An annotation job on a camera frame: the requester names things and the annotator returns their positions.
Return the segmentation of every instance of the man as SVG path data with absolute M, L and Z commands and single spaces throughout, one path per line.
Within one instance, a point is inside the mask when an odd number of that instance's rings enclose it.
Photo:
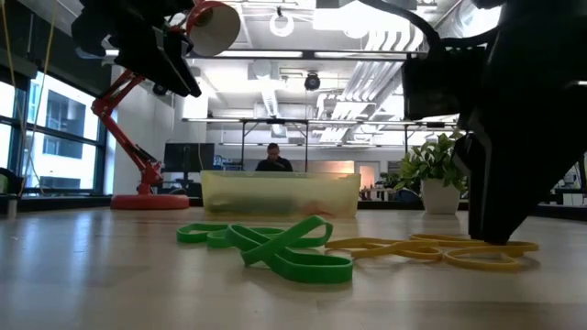
M 267 147 L 267 159 L 260 161 L 255 171 L 294 171 L 294 169 L 289 160 L 279 157 L 277 143 L 270 143 Z

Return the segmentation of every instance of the rubber band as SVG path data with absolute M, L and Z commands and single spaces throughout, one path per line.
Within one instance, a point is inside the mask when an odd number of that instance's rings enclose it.
M 492 246 L 480 240 L 455 236 L 417 234 L 410 240 L 391 240 L 381 238 L 357 237 L 326 243 L 328 249 L 357 249 L 350 255 L 355 258 L 375 258 L 384 255 L 397 255 L 411 259 L 446 261 L 449 265 L 470 270 L 519 271 L 524 264 L 515 258 L 526 252 L 539 250 L 534 243 L 512 241 L 505 246 Z M 443 252 L 440 248 L 456 248 Z M 487 261 L 474 258 L 460 258 L 462 255 L 500 253 L 500 261 Z

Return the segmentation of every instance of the window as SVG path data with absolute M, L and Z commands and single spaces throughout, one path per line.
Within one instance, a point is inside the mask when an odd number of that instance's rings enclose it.
M 69 157 L 80 160 L 83 145 L 78 142 L 64 140 L 58 137 L 45 136 L 43 139 L 43 154 Z
M 27 167 L 31 140 L 32 131 L 28 131 L 23 175 Z M 35 133 L 32 146 L 31 162 L 26 174 L 27 188 L 94 188 L 96 146 L 39 132 Z
M 11 117 L 14 114 L 15 89 L 11 85 L 0 82 L 0 116 Z
M 50 189 L 80 189 L 80 179 L 40 177 L 40 186 Z
M 41 72 L 28 91 L 0 82 L 0 167 L 25 177 L 24 193 L 41 188 L 49 194 L 63 189 L 102 193 L 105 164 L 99 160 L 105 158 L 105 138 L 92 112 L 94 97 L 49 75 L 44 83 L 41 88 Z
M 8 168 L 11 132 L 12 128 L 10 126 L 0 125 L 0 168 Z
M 37 119 L 38 126 L 96 140 L 98 117 L 92 113 L 94 98 L 49 76 L 45 78 L 45 87 L 41 95 L 42 83 L 43 73 L 39 73 L 30 83 L 28 122 L 34 124 Z

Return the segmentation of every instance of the ceiling duct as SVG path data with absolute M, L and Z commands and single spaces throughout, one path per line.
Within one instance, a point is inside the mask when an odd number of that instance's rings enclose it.
M 275 88 L 271 87 L 271 80 L 279 79 L 279 67 L 277 63 L 272 63 L 269 60 L 255 60 L 249 65 L 249 79 L 251 80 L 251 78 L 267 82 L 267 87 L 261 91 L 267 116 L 273 118 L 281 117 Z M 271 137 L 287 138 L 287 127 L 283 125 L 271 125 Z

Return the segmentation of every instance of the translucent plastic container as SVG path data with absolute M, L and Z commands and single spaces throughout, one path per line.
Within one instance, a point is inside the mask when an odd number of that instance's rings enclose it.
M 360 174 L 202 171 L 204 208 L 218 215 L 357 213 Z

